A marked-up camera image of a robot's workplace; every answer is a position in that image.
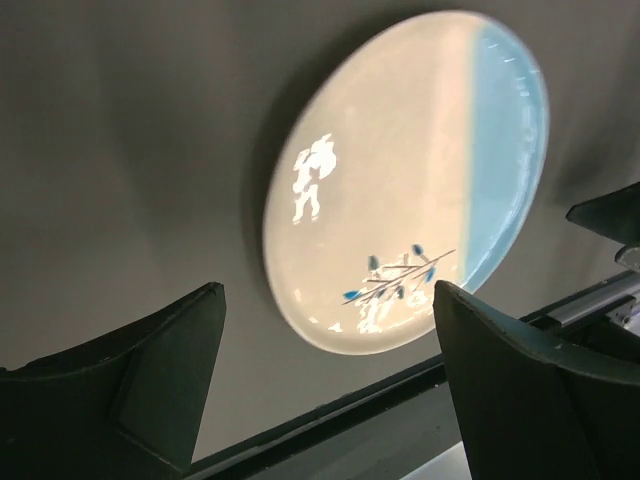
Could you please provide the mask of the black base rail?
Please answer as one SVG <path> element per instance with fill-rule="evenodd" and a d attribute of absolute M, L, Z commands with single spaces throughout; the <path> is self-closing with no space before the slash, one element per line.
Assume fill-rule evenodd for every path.
<path fill-rule="evenodd" d="M 616 275 L 519 320 L 580 327 L 596 314 L 635 334 L 638 275 Z M 441 353 L 198 461 L 191 477 L 383 479 L 415 473 L 455 445 L 466 455 Z"/>

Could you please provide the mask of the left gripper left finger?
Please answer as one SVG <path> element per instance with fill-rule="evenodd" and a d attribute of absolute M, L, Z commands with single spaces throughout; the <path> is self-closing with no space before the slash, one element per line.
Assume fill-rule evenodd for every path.
<path fill-rule="evenodd" d="M 86 343 L 1 373 L 5 479 L 180 479 L 226 315 L 211 282 Z"/>

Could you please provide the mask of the blue and cream plate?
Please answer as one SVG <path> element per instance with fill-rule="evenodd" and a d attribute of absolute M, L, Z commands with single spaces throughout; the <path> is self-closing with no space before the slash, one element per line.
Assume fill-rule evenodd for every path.
<path fill-rule="evenodd" d="M 545 163 L 543 74 L 503 23 L 443 10 L 351 53 L 275 165 L 263 259 L 309 344 L 368 355 L 434 328 L 434 286 L 477 291 L 513 245 Z"/>

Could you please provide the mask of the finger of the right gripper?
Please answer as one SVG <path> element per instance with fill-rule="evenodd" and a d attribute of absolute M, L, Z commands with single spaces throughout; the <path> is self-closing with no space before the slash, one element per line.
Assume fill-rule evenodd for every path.
<path fill-rule="evenodd" d="M 570 208 L 566 219 L 599 236 L 620 243 L 615 262 L 639 272 L 639 183 Z"/>

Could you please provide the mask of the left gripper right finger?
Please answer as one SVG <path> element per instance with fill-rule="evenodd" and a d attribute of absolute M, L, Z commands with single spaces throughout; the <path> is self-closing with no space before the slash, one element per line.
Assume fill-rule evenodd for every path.
<path fill-rule="evenodd" d="M 541 329 L 435 286 L 444 367 L 475 479 L 635 479 L 639 338 L 596 314 Z"/>

